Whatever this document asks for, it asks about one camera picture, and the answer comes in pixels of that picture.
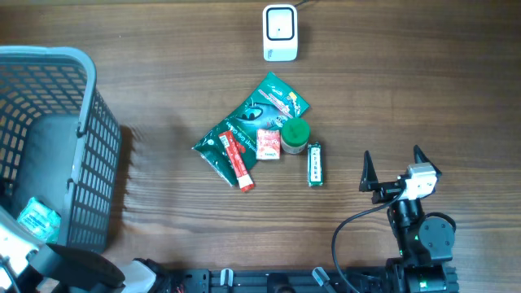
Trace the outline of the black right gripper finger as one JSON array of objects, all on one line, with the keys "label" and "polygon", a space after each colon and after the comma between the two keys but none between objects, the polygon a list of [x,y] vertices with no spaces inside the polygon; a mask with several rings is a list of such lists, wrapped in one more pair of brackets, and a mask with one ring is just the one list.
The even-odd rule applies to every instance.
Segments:
[{"label": "black right gripper finger", "polygon": [[359,184],[360,192],[370,192],[378,189],[379,179],[374,169],[374,164],[369,151],[364,152],[363,169]]},{"label": "black right gripper finger", "polygon": [[413,149],[414,153],[414,162],[416,164],[424,164],[429,163],[436,172],[436,177],[440,178],[442,176],[442,172],[427,158],[424,152],[421,150],[419,145],[415,145]]}]

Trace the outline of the green gum box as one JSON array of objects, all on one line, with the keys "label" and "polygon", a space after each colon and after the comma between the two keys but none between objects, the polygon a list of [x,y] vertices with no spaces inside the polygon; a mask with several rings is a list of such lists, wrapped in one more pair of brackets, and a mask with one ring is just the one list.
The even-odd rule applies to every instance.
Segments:
[{"label": "green gum box", "polygon": [[319,142],[308,144],[308,184],[321,186],[323,184],[322,146]]}]

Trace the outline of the green lid jar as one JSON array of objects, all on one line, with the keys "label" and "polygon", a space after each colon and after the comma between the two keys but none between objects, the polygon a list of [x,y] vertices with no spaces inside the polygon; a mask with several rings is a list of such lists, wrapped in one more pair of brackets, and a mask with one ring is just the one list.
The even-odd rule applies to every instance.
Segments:
[{"label": "green lid jar", "polygon": [[292,155],[301,153],[309,141],[310,127],[302,118],[291,118],[281,128],[282,149]]}]

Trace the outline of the orange Kleenex tissue pack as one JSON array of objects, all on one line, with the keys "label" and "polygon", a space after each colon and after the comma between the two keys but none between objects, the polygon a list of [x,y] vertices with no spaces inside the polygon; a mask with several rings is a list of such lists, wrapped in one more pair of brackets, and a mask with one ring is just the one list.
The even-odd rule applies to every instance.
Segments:
[{"label": "orange Kleenex tissue pack", "polygon": [[281,138],[278,130],[257,130],[256,158],[258,160],[279,160],[280,148]]}]

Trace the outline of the green 3M gloves bag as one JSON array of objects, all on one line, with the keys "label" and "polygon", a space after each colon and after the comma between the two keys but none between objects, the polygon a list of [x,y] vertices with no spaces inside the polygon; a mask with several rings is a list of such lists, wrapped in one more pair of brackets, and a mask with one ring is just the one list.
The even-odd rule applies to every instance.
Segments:
[{"label": "green 3M gloves bag", "polygon": [[252,169],[256,164],[257,130],[280,130],[286,121],[302,117],[308,109],[309,103],[299,93],[269,72],[248,98],[211,128],[193,149],[229,185],[236,186],[238,179],[219,135],[228,130],[233,133],[245,167]]}]

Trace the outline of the red stick packet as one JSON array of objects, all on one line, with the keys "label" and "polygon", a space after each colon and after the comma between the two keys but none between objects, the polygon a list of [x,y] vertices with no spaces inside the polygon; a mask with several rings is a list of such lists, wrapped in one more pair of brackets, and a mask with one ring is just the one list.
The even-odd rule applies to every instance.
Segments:
[{"label": "red stick packet", "polygon": [[221,143],[225,148],[225,152],[230,159],[232,168],[237,177],[239,188],[242,192],[248,192],[254,188],[254,182],[243,162],[241,153],[237,148],[237,143],[233,133],[228,130],[219,135]]}]

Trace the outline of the teal tissue pack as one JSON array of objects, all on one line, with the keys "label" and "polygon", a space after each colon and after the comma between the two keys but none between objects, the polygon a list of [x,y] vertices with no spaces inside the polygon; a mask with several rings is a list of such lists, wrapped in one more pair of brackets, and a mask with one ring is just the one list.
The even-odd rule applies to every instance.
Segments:
[{"label": "teal tissue pack", "polygon": [[60,215],[35,197],[28,201],[17,222],[44,243],[56,243],[58,240]]}]

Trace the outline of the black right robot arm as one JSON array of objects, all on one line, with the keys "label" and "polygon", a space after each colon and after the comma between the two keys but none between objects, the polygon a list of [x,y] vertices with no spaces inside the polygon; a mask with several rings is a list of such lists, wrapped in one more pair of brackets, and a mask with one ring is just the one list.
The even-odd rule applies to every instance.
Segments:
[{"label": "black right robot arm", "polygon": [[436,192],[442,172],[414,147],[414,163],[395,181],[380,181],[371,155],[364,153],[359,191],[372,192],[373,204],[387,207],[387,218],[400,256],[387,260],[385,292],[458,292],[453,259],[456,222],[442,212],[426,213],[422,200]]}]

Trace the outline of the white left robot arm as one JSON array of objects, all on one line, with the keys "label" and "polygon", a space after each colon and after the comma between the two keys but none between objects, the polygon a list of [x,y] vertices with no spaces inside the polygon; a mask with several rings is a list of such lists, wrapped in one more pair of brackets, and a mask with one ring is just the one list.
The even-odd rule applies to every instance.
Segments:
[{"label": "white left robot arm", "polygon": [[170,292],[172,283],[150,260],[117,266],[92,251],[46,244],[1,210],[1,291],[38,292],[46,279],[53,292]]}]

